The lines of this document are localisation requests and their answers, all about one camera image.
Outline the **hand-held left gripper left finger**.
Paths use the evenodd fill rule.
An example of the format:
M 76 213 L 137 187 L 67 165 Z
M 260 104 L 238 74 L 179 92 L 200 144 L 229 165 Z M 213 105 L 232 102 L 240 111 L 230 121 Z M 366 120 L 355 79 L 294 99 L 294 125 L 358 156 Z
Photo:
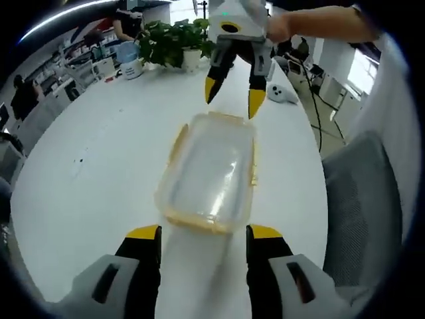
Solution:
M 161 281 L 160 225 L 130 231 L 114 255 L 76 276 L 59 318 L 154 318 Z

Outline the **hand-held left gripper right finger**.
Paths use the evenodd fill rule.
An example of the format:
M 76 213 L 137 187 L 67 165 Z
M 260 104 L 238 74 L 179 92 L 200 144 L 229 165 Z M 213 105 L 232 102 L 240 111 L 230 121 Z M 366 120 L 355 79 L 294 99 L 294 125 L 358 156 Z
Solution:
M 293 255 L 271 227 L 246 226 L 246 281 L 253 318 L 343 318 L 349 304 L 334 280 L 304 255 Z

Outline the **person's right hand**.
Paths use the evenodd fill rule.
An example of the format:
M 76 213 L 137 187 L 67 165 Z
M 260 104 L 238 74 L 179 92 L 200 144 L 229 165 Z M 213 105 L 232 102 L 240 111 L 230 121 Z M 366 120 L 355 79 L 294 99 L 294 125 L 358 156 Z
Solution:
M 268 17 L 267 37 L 273 43 L 282 43 L 296 34 L 296 23 L 293 12 L 283 12 Z

